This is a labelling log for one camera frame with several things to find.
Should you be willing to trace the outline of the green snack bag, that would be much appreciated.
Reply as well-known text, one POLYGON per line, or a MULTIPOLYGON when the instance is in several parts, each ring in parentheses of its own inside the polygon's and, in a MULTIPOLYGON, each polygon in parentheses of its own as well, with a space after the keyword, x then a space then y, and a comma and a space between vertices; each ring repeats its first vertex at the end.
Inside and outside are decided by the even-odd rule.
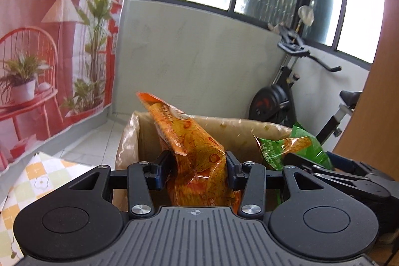
POLYGON ((333 170, 333 165, 320 142, 299 123, 294 124, 288 138, 273 141, 256 137, 256 142, 266 166, 271 170, 281 171, 284 165, 283 159, 288 153, 295 153, 328 170, 333 170))

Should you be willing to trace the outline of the orange snack bag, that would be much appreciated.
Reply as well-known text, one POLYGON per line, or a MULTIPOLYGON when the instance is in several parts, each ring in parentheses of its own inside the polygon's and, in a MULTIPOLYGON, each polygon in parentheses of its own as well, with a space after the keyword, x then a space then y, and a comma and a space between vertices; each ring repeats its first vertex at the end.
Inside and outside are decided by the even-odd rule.
POLYGON ((224 147, 182 110, 149 93, 138 92, 137 97, 154 119, 161 145, 175 156, 167 181, 171 203, 229 206, 237 212, 241 192, 229 188, 224 147))

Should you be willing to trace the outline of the brown cardboard box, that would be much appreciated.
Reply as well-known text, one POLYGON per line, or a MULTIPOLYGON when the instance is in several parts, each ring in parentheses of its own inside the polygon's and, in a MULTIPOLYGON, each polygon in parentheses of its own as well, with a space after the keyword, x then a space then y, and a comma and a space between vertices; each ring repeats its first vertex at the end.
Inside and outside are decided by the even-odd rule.
MULTIPOLYGON (((231 151, 240 162, 264 163, 256 137, 278 141, 291 135, 286 126, 248 119, 192 117, 224 149, 231 151)), ((148 112, 133 112, 125 126, 115 159, 115 169, 125 170, 140 161, 155 161, 165 146, 160 142, 156 124, 148 112)))

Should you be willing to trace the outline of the brown wooden board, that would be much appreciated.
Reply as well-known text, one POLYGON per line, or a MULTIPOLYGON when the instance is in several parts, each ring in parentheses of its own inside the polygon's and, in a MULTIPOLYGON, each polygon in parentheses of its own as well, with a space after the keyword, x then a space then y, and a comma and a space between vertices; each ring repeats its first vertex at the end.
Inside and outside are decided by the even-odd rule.
POLYGON ((398 168, 398 0, 385 0, 375 60, 334 152, 387 173, 398 168))

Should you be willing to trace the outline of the checkered floral bed sheet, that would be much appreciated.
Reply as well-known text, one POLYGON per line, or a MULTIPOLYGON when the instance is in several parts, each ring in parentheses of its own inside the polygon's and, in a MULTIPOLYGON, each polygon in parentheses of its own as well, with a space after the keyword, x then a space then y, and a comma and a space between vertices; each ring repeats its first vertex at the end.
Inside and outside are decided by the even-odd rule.
POLYGON ((46 153, 37 153, 29 160, 1 209, 1 265, 15 265, 23 257, 13 234, 18 213, 91 168, 91 165, 69 162, 46 153))

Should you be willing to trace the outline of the red printed wall tapestry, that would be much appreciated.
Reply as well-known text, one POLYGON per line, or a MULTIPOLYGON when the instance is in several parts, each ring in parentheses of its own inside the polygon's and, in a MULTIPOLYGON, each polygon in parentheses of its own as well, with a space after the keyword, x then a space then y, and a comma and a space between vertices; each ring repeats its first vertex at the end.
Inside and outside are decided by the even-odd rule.
POLYGON ((111 104, 124 0, 1 0, 1 169, 111 104))

